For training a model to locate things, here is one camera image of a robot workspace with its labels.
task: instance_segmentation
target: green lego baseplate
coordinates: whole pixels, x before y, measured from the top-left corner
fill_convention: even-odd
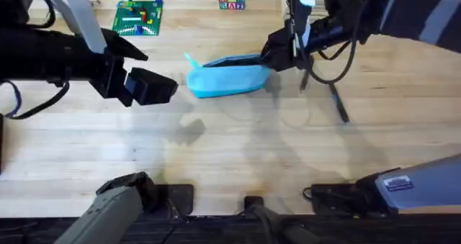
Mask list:
[[[163,0],[121,1],[117,5],[112,30],[120,36],[156,36],[160,32],[163,7]],[[141,12],[145,12],[146,17],[142,17]],[[142,27],[142,33],[137,31],[137,26]]]

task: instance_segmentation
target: label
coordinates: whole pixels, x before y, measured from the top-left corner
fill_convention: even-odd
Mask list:
[[[413,183],[411,183],[408,176],[398,176],[391,179],[385,179],[382,182],[388,191],[400,191],[413,188]]]

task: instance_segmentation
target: wood grain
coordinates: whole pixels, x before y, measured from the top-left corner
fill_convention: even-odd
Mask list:
[[[102,27],[112,26],[115,4],[95,7]],[[126,109],[74,82],[54,107],[7,121],[0,217],[79,216],[101,184],[135,171],[159,183],[194,184],[194,214],[233,214],[248,194],[264,196],[276,212],[311,213],[300,195],[310,184],[353,181],[461,151],[461,58],[420,42],[374,36],[359,47],[337,84],[349,125],[324,85],[311,81],[299,94],[302,73],[295,69],[273,73],[265,89],[250,94],[196,99],[184,86],[190,67],[183,53],[200,63],[258,53],[282,26],[279,8],[279,0],[247,0],[242,12],[219,10],[218,0],[165,0],[160,36],[127,38],[149,61],[125,66],[177,80],[172,102]],[[46,12],[35,0],[32,21]],[[53,29],[68,32],[62,19]],[[345,61],[315,66],[333,77]],[[23,109],[57,90],[45,82],[18,84]],[[2,110],[13,106],[11,95],[0,89]]]

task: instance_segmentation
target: cable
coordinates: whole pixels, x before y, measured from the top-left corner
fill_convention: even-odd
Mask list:
[[[363,15],[363,12],[364,12],[364,9],[365,7],[368,5],[368,3],[370,2],[370,0],[365,0],[363,2],[363,5],[360,7],[359,9],[359,14],[357,15],[357,19],[355,20],[355,23],[354,23],[354,31],[352,33],[352,39],[351,39],[351,42],[352,42],[352,45],[351,45],[351,52],[349,54],[349,59],[347,60],[347,63],[346,63],[346,66],[344,67],[344,70],[339,74],[339,76],[337,76],[336,78],[334,79],[331,79],[331,80],[326,80],[326,79],[323,79],[321,78],[320,76],[318,76],[312,69],[309,70],[310,74],[312,75],[312,77],[320,82],[320,83],[324,83],[324,84],[332,84],[332,83],[336,83],[338,81],[340,81],[348,72],[349,72],[349,69],[351,68],[351,65],[352,65],[352,62],[354,61],[354,56],[355,56],[355,48],[357,46],[357,37],[358,37],[358,34],[359,34],[359,26],[360,26],[360,22],[362,21],[362,15]],[[304,45],[304,42],[303,42],[303,36],[298,34],[297,35],[297,40],[299,42],[299,45]],[[305,55],[305,52],[304,50],[300,50],[301,52],[301,58],[303,59],[304,63],[307,65],[309,63],[308,61],[308,58],[307,56]]]
[[[309,202],[312,202],[312,196],[308,195],[308,192],[310,191],[310,187],[306,187],[303,189],[302,195],[304,199],[308,200]]]
[[[324,60],[334,60],[337,57],[340,56],[341,53],[351,44],[351,41],[345,42],[331,57],[328,57],[322,50],[318,51],[318,54],[324,59]]]
[[[269,220],[263,214],[259,214],[256,210],[253,211],[253,214],[256,215],[262,222],[264,234],[267,238],[267,244],[274,244],[274,232],[272,232]]]
[[[53,8],[53,3],[51,0],[43,0],[48,6],[48,14],[49,18],[44,24],[26,24],[28,27],[35,28],[35,29],[44,29],[51,27],[56,21],[56,14]]]
[[[52,98],[50,98],[46,102],[37,105],[36,107],[34,107],[31,110],[25,112],[24,114],[9,117],[9,118],[10,119],[16,119],[16,120],[18,120],[18,119],[27,119],[27,118],[31,117],[32,115],[37,114],[38,112],[41,112],[41,111],[47,109],[48,107],[51,107],[52,105],[56,104],[59,100],[61,100],[63,98],[64,95],[66,95],[69,88],[70,88],[70,84],[67,81],[67,82],[64,83],[63,88],[55,96],[53,96]]]
[[[165,235],[165,237],[163,238],[163,240],[161,240],[160,244],[165,244],[166,241],[168,241],[168,239],[170,238],[171,234],[173,234],[173,232],[184,222],[180,222],[178,224],[176,224],[175,226],[173,226],[171,228],[171,230]]]
[[[49,100],[45,101],[42,104],[37,105],[36,107],[34,107],[31,110],[25,112],[24,114],[16,115],[17,112],[19,111],[19,109],[22,106],[21,92],[19,91],[18,87],[13,82],[8,81],[8,80],[0,81],[0,86],[3,83],[9,83],[10,85],[12,85],[13,90],[14,90],[14,96],[16,98],[16,107],[13,109],[13,111],[5,114],[5,117],[10,118],[10,119],[15,119],[15,120],[27,119],[27,118],[31,117],[32,115],[37,114],[38,112],[41,112],[44,109],[47,109],[48,107],[53,106],[59,100],[61,100],[63,98],[63,96],[66,95],[66,93],[68,92],[68,90],[70,88],[70,84],[67,81],[67,82],[64,83],[63,88],[60,91],[58,91],[58,93],[55,96],[53,96],[52,98],[50,98]]]

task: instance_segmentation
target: blue plastic bag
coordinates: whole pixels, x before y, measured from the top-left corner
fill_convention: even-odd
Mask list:
[[[199,65],[189,55],[192,71],[186,85],[198,98],[228,96],[260,89],[266,83],[270,68],[259,64],[259,54],[235,55]]]

